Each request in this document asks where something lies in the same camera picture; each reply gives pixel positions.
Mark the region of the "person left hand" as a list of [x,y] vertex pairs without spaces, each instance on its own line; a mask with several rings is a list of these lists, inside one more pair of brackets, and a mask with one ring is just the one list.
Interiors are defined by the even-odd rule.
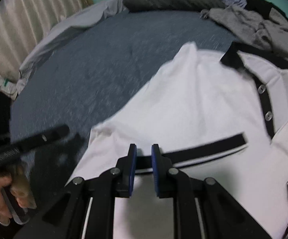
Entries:
[[36,209],[36,201],[30,188],[30,183],[25,175],[24,167],[10,166],[0,172],[0,225],[7,227],[10,224],[12,214],[3,198],[2,189],[10,186],[9,191],[15,197],[21,208]]

